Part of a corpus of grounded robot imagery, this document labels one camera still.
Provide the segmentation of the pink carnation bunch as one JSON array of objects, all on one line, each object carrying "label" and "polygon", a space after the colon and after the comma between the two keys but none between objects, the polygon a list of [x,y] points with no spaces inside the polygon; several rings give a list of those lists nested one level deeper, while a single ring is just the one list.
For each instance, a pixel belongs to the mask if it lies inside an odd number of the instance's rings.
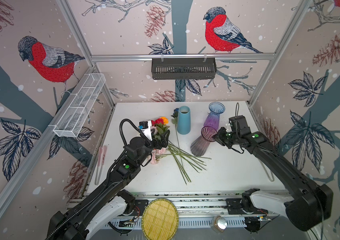
[{"label": "pink carnation bunch", "polygon": [[[170,145],[174,145],[174,146],[176,146],[175,144],[173,144],[171,141],[169,141],[169,145],[167,146],[167,147],[169,147]],[[205,164],[205,166],[204,165],[201,165],[201,164],[196,164],[195,162],[192,162],[192,161],[188,161],[188,160],[181,160],[180,158],[177,158],[177,157],[175,157],[175,156],[167,156],[167,157],[171,157],[174,161],[175,161],[175,163],[176,163],[176,165],[177,165],[177,167],[178,167],[178,169],[179,169],[179,172],[180,172],[180,174],[181,174],[181,176],[182,176],[182,179],[183,179],[183,181],[184,181],[184,183],[187,185],[188,183],[191,183],[192,181],[191,181],[191,178],[190,178],[190,176],[189,176],[189,174],[187,173],[187,171],[186,171],[186,165],[188,165],[188,166],[190,166],[192,169],[194,169],[197,173],[200,173],[201,171],[203,171],[203,170],[207,170],[206,169],[206,167],[207,167],[207,165]],[[149,163],[150,164],[153,164],[153,162],[152,162],[152,159],[153,159],[153,151],[152,151],[152,153],[149,155],[149,157],[148,157],[148,160],[149,160]]]},{"label": "pink carnation bunch", "polygon": [[190,154],[174,145],[170,145],[167,148],[162,148],[161,150],[154,150],[153,151],[153,159],[152,162],[157,163],[160,159],[166,157],[166,156],[175,156],[177,158],[180,158],[181,160],[188,160],[195,162],[196,164],[201,164],[205,166],[205,160],[210,160],[210,158],[207,157],[196,157],[193,154]]}]

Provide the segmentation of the blue artificial rose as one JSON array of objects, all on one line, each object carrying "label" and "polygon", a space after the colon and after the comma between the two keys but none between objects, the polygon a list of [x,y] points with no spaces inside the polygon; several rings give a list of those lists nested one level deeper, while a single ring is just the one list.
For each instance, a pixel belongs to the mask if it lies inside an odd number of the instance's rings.
[{"label": "blue artificial rose", "polygon": [[174,110],[173,110],[173,114],[171,115],[171,117],[172,117],[171,122],[175,125],[175,133],[176,133],[176,139],[177,139],[177,147],[180,149],[179,138],[178,138],[178,131],[177,131],[177,126],[178,126],[178,114],[179,114],[179,108],[174,109]]}]

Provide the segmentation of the pink grey glass vase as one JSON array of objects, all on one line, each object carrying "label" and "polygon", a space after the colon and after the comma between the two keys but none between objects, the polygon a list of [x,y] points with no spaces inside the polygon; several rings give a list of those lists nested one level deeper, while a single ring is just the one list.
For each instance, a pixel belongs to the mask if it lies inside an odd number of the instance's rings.
[{"label": "pink grey glass vase", "polygon": [[201,129],[201,136],[198,137],[190,146],[191,153],[197,157],[203,156],[210,143],[214,142],[214,136],[217,130],[213,127],[206,126]]}]

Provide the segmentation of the red artificial rose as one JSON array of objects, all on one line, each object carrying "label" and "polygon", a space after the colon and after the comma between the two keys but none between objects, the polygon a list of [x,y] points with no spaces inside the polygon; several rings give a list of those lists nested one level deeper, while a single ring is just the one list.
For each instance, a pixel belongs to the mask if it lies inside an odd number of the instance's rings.
[{"label": "red artificial rose", "polygon": [[156,126],[156,125],[160,125],[160,124],[164,125],[165,121],[164,121],[163,118],[158,118],[155,121],[151,121],[151,123],[152,123],[152,126]]}]

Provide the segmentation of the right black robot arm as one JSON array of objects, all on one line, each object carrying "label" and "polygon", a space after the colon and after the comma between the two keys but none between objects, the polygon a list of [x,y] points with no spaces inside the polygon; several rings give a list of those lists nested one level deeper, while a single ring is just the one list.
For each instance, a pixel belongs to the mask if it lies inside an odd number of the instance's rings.
[{"label": "right black robot arm", "polygon": [[244,116],[231,117],[229,123],[231,131],[221,127],[213,139],[229,149],[238,145],[257,157],[290,194],[283,197],[258,188],[249,189],[242,193],[244,212],[268,210],[288,218],[296,228],[305,232],[330,218],[334,194],[327,185],[318,185],[276,153],[264,134],[251,132]]}]

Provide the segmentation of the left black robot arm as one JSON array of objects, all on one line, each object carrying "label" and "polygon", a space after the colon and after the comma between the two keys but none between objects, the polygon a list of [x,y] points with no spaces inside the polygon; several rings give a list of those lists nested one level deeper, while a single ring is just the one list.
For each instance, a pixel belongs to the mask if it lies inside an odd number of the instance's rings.
[{"label": "left black robot arm", "polygon": [[125,186],[149,163],[147,157],[152,156],[154,149],[168,146],[170,130],[156,139],[153,130],[149,130],[151,137],[148,138],[141,128],[133,126],[140,135],[127,142],[123,133],[125,122],[131,123],[131,120],[123,119],[119,126],[124,150],[110,166],[106,179],[69,211],[57,212],[51,217],[48,240],[89,240],[108,222],[135,207],[135,197]]}]

